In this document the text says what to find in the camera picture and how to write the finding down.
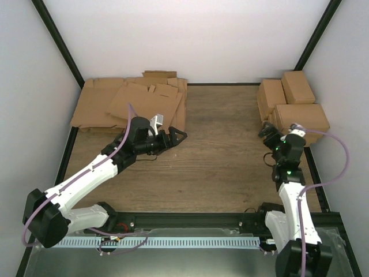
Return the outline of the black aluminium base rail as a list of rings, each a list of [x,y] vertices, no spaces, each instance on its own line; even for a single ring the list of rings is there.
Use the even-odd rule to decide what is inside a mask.
[[[256,212],[246,213],[153,213],[119,212],[116,219],[99,230],[108,233],[138,229],[194,229],[221,228],[239,230],[242,234],[270,236],[263,217]]]

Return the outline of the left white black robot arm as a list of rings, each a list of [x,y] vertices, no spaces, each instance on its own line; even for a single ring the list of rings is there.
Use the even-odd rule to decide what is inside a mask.
[[[134,164],[139,155],[159,156],[179,145],[187,133],[173,126],[161,130],[161,115],[151,120],[134,117],[126,130],[106,145],[82,170],[57,186],[27,196],[22,222],[25,229],[45,248],[51,248],[76,231],[92,229],[111,233],[118,226],[118,213],[99,202],[88,208],[75,205],[102,183]]]

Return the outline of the folded box back right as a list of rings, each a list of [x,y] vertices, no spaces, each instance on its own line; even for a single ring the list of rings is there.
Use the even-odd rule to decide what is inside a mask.
[[[288,104],[313,104],[315,96],[303,71],[285,72],[281,79]]]

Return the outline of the stack of flat cardboard sheets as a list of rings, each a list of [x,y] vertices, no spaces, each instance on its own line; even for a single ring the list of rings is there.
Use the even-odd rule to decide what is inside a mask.
[[[70,121],[87,131],[119,132],[128,116],[164,117],[162,128],[186,127],[187,80],[175,71],[146,70],[141,77],[90,78]]]

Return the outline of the folded box back middle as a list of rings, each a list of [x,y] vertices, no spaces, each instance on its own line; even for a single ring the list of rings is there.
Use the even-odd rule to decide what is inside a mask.
[[[279,79],[263,79],[257,92],[257,104],[261,120],[266,120],[277,104],[286,104],[282,82]]]

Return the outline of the black frame post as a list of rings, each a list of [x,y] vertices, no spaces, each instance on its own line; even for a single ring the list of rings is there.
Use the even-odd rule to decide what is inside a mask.
[[[293,71],[303,70],[341,3],[342,0],[329,1]]]
[[[60,54],[64,58],[78,86],[82,89],[85,83],[84,78],[80,73],[77,64],[75,63],[62,35],[60,34],[57,25],[55,24],[50,12],[48,11],[46,4],[42,0],[31,0],[31,2],[38,12],[45,27],[47,28]]]

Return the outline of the folded box front top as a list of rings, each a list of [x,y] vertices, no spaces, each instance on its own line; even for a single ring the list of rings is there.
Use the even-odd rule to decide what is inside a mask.
[[[283,129],[282,127],[279,126],[278,122],[277,122],[277,117],[273,114],[268,115],[268,118],[266,120],[262,121],[262,125],[264,123],[270,123],[273,124],[274,127],[279,130],[283,135],[286,135],[289,131],[288,128]],[[312,144],[315,144],[318,142],[318,140],[321,138],[322,136],[320,134],[315,134],[315,133],[307,133],[304,137],[306,144],[305,147],[309,147]]]

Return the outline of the cardboard box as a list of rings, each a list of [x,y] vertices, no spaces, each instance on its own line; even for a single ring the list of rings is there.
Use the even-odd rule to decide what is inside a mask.
[[[326,132],[329,121],[320,104],[277,104],[272,113],[279,131],[287,134],[296,123],[306,129]]]

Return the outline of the right black frame post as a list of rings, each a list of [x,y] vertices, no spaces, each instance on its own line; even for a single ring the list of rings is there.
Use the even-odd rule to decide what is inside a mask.
[[[329,1],[293,71],[303,70],[341,3],[342,0]]]

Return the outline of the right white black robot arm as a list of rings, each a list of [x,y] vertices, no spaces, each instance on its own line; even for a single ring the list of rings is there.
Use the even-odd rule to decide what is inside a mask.
[[[276,276],[327,276],[332,250],[322,243],[313,224],[300,168],[306,133],[302,126],[293,124],[287,134],[282,134],[265,122],[258,135],[275,161],[272,180],[284,207],[283,211],[267,211],[256,218],[258,229],[270,232],[276,245]]]

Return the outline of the left black frame post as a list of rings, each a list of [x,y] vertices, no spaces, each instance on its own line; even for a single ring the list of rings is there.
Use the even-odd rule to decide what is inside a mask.
[[[75,63],[62,35],[60,34],[57,25],[55,24],[50,12],[48,11],[46,4],[42,0],[31,0],[31,2],[38,12],[45,27],[47,28],[60,54],[64,58],[78,86],[82,89],[85,83],[84,78],[80,73],[77,64]]]

